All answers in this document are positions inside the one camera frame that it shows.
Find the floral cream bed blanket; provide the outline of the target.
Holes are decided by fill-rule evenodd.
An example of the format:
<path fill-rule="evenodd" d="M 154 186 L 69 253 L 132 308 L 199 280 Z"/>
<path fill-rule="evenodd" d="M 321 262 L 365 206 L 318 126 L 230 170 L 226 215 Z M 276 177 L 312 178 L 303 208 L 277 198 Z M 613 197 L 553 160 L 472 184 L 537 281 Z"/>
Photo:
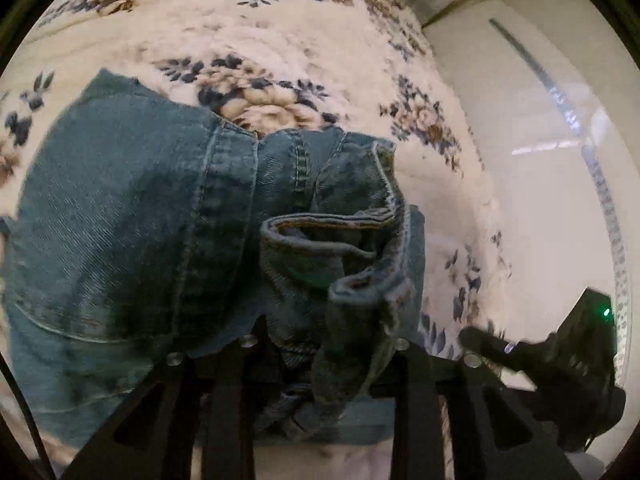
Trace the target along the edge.
<path fill-rule="evenodd" d="M 455 359 L 463 327 L 502 323 L 495 185 L 442 56 L 398 1 L 54 0 L 1 76 L 3 220 L 56 116 L 104 68 L 258 136 L 337 126 L 395 142 L 425 218 L 418 341 Z"/>

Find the blue denim jeans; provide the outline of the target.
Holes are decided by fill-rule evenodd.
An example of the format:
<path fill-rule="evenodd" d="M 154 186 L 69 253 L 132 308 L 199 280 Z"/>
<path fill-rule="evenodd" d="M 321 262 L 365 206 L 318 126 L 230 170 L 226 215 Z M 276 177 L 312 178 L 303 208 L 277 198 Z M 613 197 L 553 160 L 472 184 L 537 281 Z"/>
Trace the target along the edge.
<path fill-rule="evenodd" d="M 101 70 L 29 168 L 2 273 L 15 377 L 73 448 L 152 365 L 265 323 L 258 437 L 371 445 L 369 396 L 418 328 L 424 219 L 392 141 L 340 128 L 258 138 Z"/>

